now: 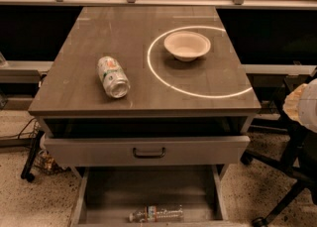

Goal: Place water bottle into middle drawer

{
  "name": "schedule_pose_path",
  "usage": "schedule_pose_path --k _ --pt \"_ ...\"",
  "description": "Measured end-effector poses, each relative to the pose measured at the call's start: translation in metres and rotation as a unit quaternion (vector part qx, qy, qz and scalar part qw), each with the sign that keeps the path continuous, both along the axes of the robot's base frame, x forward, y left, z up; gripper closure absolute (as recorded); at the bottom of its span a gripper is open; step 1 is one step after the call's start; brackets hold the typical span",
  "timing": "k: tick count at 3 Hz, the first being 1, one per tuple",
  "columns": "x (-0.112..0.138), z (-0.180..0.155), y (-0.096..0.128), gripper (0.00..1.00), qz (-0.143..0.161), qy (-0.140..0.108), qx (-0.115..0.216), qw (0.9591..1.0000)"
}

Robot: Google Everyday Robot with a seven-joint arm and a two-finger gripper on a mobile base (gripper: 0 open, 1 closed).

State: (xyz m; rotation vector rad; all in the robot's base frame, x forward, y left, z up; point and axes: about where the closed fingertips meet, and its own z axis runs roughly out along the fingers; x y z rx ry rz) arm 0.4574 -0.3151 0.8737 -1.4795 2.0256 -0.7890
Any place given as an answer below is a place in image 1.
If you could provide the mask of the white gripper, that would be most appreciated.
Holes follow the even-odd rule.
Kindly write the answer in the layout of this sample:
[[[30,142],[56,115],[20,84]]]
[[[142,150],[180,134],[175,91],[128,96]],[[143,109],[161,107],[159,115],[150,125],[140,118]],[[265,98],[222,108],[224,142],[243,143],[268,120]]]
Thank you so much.
[[[317,133],[317,79],[296,87],[286,96],[282,109],[292,121]]]

